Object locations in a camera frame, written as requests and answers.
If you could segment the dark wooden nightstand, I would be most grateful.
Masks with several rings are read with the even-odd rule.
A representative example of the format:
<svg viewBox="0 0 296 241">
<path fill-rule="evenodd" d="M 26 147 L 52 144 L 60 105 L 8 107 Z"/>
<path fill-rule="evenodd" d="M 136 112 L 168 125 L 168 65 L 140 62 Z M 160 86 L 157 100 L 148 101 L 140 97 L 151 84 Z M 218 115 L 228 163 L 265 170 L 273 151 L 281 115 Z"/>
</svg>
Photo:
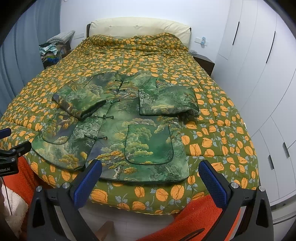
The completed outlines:
<svg viewBox="0 0 296 241">
<path fill-rule="evenodd" d="M 211 76 L 215 63 L 203 55 L 197 53 L 191 53 L 191 55 L 194 60 L 207 72 L 207 74 Z"/>
</svg>

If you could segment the blue-grey curtain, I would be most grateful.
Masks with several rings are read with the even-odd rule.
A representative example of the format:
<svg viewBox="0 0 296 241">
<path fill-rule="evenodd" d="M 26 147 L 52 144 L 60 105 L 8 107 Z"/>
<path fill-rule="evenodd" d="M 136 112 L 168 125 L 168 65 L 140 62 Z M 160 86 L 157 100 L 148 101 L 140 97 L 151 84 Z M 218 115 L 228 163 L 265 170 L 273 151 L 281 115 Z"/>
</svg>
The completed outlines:
<svg viewBox="0 0 296 241">
<path fill-rule="evenodd" d="M 60 33 L 61 1 L 36 1 L 1 46 L 1 115 L 22 88 L 43 71 L 39 46 Z"/>
</svg>

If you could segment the white wardrobe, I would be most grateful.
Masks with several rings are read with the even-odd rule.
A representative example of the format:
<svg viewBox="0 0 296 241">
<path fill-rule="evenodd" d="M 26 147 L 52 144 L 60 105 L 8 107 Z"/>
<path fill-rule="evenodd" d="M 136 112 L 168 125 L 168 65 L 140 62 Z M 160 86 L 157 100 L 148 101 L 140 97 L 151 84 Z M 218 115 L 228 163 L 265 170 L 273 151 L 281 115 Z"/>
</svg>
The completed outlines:
<svg viewBox="0 0 296 241">
<path fill-rule="evenodd" d="M 266 1 L 231 1 L 212 73 L 242 115 L 273 221 L 295 221 L 295 37 Z"/>
</svg>

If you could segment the white wall socket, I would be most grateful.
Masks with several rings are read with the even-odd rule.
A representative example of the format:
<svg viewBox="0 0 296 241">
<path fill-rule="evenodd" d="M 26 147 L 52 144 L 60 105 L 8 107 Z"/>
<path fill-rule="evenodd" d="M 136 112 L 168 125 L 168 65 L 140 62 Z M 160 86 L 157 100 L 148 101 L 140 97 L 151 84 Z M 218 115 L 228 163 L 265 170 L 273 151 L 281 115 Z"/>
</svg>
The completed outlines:
<svg viewBox="0 0 296 241">
<path fill-rule="evenodd" d="M 195 38 L 195 43 L 200 44 L 201 46 L 207 46 L 208 42 L 205 37 Z"/>
</svg>

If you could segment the cream padded headboard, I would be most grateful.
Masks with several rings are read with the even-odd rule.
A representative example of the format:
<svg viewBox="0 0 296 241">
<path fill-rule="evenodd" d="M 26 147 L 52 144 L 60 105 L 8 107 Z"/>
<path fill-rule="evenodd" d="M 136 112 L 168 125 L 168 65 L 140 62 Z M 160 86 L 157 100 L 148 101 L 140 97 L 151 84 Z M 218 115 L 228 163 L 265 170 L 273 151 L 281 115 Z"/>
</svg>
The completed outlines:
<svg viewBox="0 0 296 241">
<path fill-rule="evenodd" d="M 156 35 L 170 33 L 189 47 L 191 27 L 188 25 L 163 19 L 142 17 L 118 17 L 92 21 L 86 27 L 86 36 L 106 35 L 129 38 L 140 35 Z"/>
</svg>

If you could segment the green landscape print jacket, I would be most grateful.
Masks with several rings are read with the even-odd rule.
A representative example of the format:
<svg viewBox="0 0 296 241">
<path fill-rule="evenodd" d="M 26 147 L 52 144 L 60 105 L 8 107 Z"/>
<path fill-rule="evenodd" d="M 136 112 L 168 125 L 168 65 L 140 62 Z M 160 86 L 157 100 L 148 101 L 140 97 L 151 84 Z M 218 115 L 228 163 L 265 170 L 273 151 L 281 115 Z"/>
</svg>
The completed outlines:
<svg viewBox="0 0 296 241">
<path fill-rule="evenodd" d="M 137 183 L 189 176 L 182 129 L 199 115 L 191 87 L 106 72 L 70 81 L 52 99 L 59 109 L 32 148 L 53 166 L 77 171 L 97 159 L 102 179 Z"/>
</svg>

